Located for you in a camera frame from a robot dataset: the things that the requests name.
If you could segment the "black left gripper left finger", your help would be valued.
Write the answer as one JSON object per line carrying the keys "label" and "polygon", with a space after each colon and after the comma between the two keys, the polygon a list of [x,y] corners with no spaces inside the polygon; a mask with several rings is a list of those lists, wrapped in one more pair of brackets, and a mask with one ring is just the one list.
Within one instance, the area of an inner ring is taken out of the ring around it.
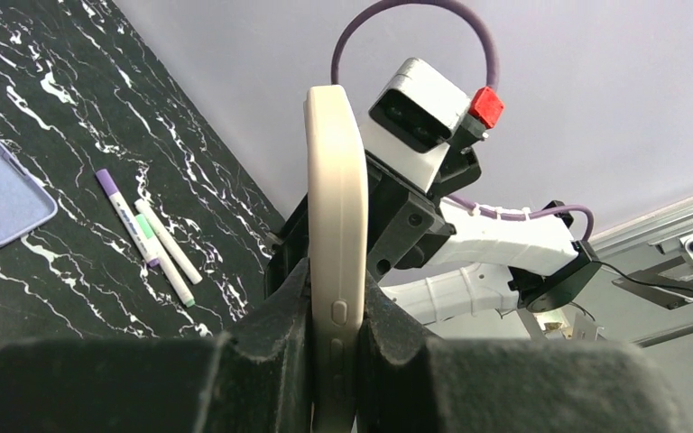
{"label": "black left gripper left finger", "polygon": [[0,348],[0,432],[307,432],[310,265],[215,337]]}

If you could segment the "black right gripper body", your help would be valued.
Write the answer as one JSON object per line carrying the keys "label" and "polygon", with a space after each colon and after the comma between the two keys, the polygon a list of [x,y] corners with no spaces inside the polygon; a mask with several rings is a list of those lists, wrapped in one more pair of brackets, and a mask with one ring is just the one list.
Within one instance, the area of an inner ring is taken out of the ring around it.
{"label": "black right gripper body", "polygon": [[[447,156],[430,191],[412,186],[395,170],[366,155],[369,215],[367,272],[380,281],[392,269],[420,268],[457,232],[442,216],[440,201],[474,183],[482,174],[472,149]],[[308,254],[308,199],[303,198],[288,217],[273,245],[273,258],[265,270],[264,294],[274,294],[296,264]]]}

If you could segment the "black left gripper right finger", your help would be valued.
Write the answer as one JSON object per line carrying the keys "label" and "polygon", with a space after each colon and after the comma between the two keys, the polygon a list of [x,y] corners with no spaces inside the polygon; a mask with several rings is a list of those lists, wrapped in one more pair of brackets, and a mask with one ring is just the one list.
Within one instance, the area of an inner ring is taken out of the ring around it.
{"label": "black left gripper right finger", "polygon": [[687,432],[688,414],[635,345],[445,339],[365,281],[361,432]]}

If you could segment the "beige pink phone case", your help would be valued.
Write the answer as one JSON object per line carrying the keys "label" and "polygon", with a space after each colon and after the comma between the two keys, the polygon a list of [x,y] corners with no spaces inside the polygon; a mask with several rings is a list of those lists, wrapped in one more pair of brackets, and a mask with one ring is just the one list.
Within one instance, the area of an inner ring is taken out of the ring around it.
{"label": "beige pink phone case", "polygon": [[304,121],[316,386],[312,429],[349,432],[356,416],[356,354],[365,300],[365,147],[339,85],[309,89]]}

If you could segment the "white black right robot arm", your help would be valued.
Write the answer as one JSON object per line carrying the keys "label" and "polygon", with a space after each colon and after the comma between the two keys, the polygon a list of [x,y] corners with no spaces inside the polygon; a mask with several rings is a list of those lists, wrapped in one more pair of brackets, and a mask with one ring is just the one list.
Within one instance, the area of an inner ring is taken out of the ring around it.
{"label": "white black right robot arm", "polygon": [[465,206],[419,192],[375,157],[367,182],[366,296],[421,324],[483,310],[559,309],[600,268],[559,202],[538,212]]}

